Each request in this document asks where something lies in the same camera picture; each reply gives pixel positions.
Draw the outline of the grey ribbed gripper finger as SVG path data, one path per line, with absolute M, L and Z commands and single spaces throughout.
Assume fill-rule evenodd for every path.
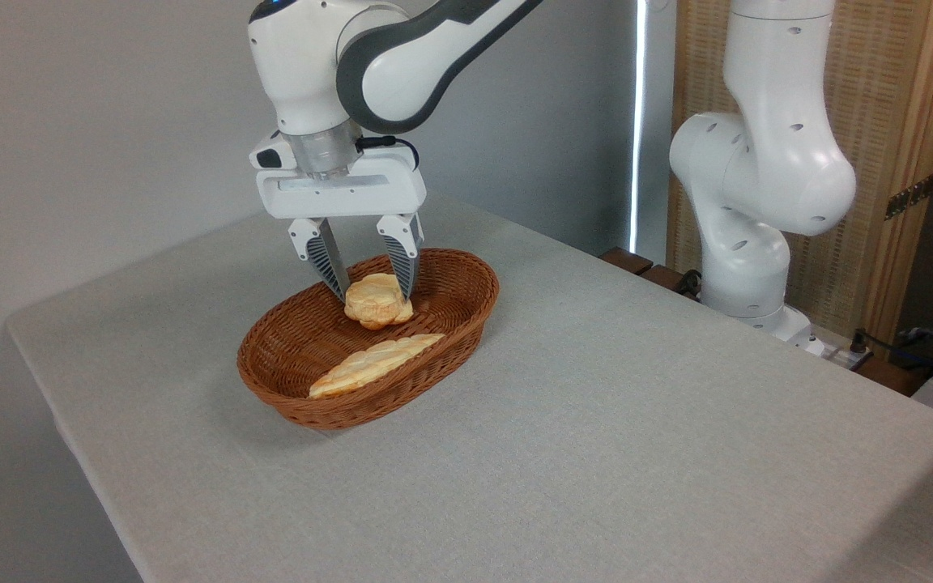
M 384 237 L 386 254 L 398 280 L 401 295 L 408 300 L 417 283 L 420 248 L 424 240 L 418 215 L 383 215 L 377 223 L 377 231 Z
M 310 263 L 322 283 L 337 296 L 339 301 L 347 301 L 347 289 L 351 286 L 351 277 L 334 240 L 329 219 L 295 219 L 288 231 L 301 261 Z

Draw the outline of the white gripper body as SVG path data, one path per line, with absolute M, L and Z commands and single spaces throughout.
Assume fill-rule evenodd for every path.
M 347 176 L 314 180 L 292 169 L 262 170 L 257 187 L 277 219 L 414 214 L 427 196 L 407 149 L 368 149 Z

